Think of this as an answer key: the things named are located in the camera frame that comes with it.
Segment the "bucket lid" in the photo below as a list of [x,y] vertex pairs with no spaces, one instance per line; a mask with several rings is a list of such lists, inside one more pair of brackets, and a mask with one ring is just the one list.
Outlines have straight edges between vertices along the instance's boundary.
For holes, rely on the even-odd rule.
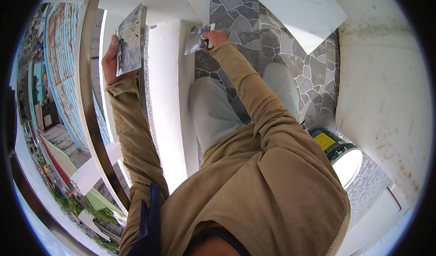
[[343,152],[333,163],[333,169],[341,182],[342,187],[347,188],[356,178],[362,166],[362,151],[356,148]]

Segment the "floor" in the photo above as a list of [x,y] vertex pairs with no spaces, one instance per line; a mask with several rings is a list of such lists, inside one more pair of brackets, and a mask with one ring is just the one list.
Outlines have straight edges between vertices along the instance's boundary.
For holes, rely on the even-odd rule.
[[[285,26],[257,0],[211,0],[210,23],[223,30],[261,75],[271,62],[285,64],[297,85],[300,122],[308,129],[324,127],[346,139],[335,122],[339,94],[340,49],[336,30],[307,55]],[[210,76],[226,87],[229,103],[242,122],[251,121],[219,63],[203,51],[195,53],[195,79]],[[203,152],[199,148],[199,163]],[[346,189],[353,226],[391,183],[366,154],[359,175]]]

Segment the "tan long-sleeve shirt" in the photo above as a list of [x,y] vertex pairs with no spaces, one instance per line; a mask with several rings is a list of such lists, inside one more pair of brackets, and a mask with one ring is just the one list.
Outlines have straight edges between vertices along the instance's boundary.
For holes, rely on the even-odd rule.
[[181,256],[211,224],[231,232],[255,255],[335,255],[350,221],[350,203],[321,146],[264,83],[236,46],[213,57],[235,86],[253,124],[211,147],[201,170],[169,196],[135,79],[108,87],[131,205],[121,238],[125,255],[138,239],[140,202],[161,189],[162,255]]

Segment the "yellow label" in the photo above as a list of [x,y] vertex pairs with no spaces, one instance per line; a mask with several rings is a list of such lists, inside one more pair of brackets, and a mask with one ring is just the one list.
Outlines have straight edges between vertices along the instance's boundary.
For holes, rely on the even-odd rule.
[[321,145],[321,148],[323,150],[326,150],[327,147],[336,143],[332,138],[330,138],[324,133],[321,133],[318,136],[316,136],[315,140]]

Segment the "paint bucket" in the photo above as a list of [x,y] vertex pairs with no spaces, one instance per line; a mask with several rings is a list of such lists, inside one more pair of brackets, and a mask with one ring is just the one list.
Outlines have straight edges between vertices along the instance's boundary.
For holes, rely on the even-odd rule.
[[324,128],[314,128],[309,134],[321,145],[342,187],[348,187],[362,166],[362,151]]

